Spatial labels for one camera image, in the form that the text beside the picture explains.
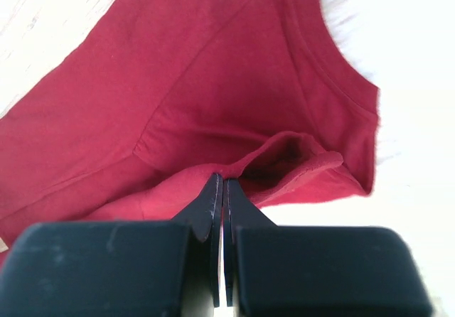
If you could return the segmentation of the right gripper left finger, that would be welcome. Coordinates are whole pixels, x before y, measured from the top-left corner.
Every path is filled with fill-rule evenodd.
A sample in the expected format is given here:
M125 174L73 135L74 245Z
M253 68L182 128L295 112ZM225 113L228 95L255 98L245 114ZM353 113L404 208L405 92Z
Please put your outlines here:
M1 270L2 316L212 316L223 179L170 220L29 227Z

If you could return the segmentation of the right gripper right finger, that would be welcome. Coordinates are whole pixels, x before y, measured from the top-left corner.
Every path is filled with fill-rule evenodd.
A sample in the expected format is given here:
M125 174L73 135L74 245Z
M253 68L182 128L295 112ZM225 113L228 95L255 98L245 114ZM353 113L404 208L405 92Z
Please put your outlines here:
M236 316L431 316L410 249L384 227L279 226L223 185L226 301Z

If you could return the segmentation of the dark red t-shirt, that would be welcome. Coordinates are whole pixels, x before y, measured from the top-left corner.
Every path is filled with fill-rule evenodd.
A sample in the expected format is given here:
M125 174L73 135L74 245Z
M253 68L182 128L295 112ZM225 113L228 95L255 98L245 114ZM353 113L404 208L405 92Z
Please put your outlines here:
M213 173L258 207L368 195L377 101L320 0L116 0L1 119L1 257L37 222L169 219Z

